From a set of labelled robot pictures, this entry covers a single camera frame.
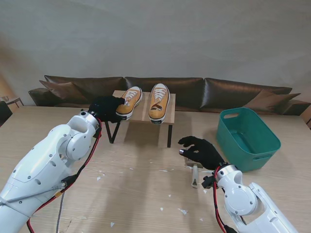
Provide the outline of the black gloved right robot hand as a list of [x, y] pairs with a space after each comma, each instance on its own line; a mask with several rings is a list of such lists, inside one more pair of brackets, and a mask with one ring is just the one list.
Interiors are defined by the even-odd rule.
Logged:
[[186, 136], [181, 138], [178, 144], [188, 148], [181, 150], [182, 156], [200, 163], [206, 169], [215, 170], [225, 162], [216, 148], [205, 139]]

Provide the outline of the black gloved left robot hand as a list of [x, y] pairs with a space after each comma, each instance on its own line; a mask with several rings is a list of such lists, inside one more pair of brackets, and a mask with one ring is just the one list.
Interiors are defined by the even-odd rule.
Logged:
[[111, 123], [116, 123], [121, 121], [121, 117], [116, 114], [116, 109], [124, 103], [124, 98], [100, 96], [93, 100], [88, 112], [93, 114], [101, 122], [110, 121]]

